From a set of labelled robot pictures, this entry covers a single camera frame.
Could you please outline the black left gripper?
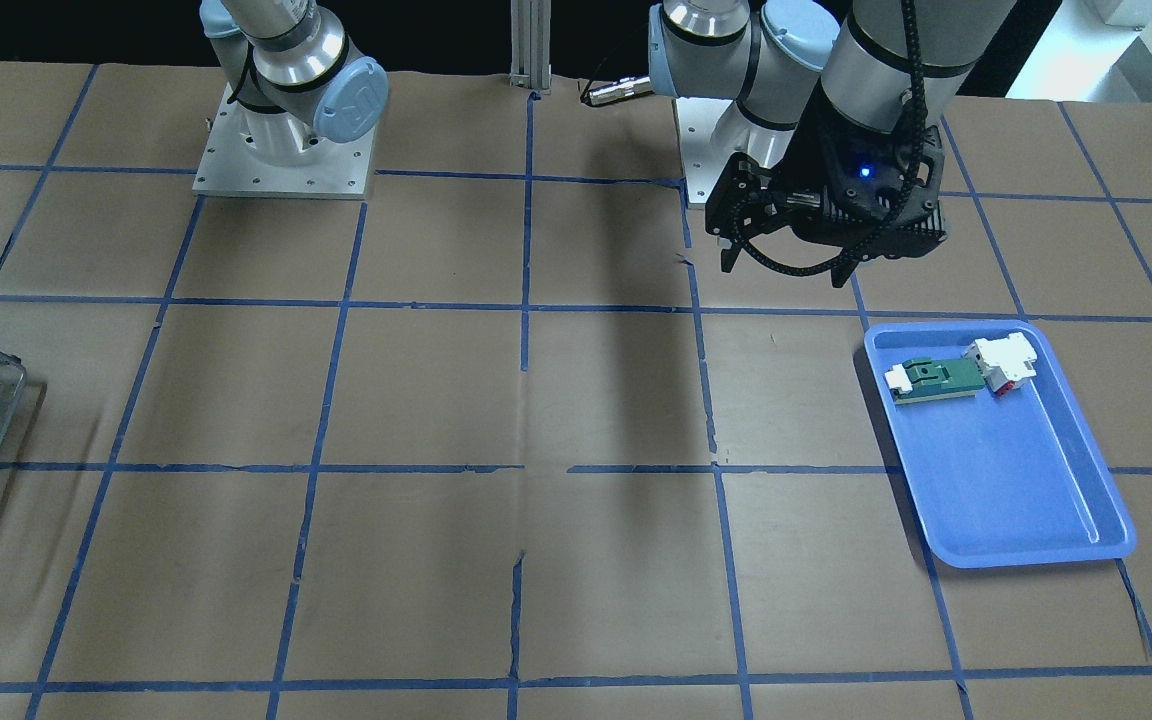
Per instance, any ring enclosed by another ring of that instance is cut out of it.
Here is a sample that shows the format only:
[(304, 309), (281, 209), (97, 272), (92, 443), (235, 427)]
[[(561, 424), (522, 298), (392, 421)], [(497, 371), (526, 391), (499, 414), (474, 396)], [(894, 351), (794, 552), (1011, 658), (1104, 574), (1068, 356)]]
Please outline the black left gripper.
[[(708, 234), (718, 237), (719, 270), (732, 273), (753, 240), (788, 227), (799, 240), (840, 253), (829, 270), (835, 288), (849, 283), (863, 260), (923, 258), (948, 234), (940, 209), (945, 147), (940, 128), (918, 137), (910, 103), (897, 105), (890, 132), (856, 124), (813, 96), (783, 159), (771, 169), (750, 156), (730, 156), (705, 205)], [(738, 241), (744, 242), (741, 247)]]

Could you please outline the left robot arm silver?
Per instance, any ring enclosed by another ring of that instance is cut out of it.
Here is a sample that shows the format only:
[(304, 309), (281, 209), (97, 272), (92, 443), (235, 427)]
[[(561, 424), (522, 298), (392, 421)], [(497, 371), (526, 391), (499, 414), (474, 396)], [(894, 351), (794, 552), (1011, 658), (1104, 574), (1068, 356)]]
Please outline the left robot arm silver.
[(735, 149), (704, 202), (722, 272), (849, 282), (861, 264), (924, 258), (948, 227), (940, 119), (1010, 1), (664, 1), (649, 12), (657, 94), (732, 103), (785, 132), (781, 154)]

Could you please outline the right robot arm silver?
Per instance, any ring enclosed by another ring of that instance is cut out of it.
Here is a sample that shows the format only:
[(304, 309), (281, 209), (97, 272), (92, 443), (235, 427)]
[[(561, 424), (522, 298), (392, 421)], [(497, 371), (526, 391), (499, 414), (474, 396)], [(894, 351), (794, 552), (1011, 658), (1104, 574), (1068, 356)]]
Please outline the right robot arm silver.
[(202, 1), (204, 35), (227, 74), (225, 108), (256, 158), (296, 167), (329, 143), (374, 131), (387, 71), (314, 1)]

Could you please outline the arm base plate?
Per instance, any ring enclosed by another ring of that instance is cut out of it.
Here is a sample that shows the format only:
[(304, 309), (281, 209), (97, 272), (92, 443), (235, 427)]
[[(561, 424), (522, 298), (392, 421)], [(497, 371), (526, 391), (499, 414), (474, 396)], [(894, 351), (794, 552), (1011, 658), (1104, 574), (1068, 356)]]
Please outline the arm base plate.
[(730, 156), (742, 152), (771, 169), (783, 159), (795, 132), (756, 123), (735, 100), (708, 97), (677, 97), (675, 119), (687, 210), (705, 209)]
[(223, 88), (192, 190), (223, 199), (365, 200), (374, 167), (374, 127), (338, 143), (289, 114), (262, 114), (228, 103)]

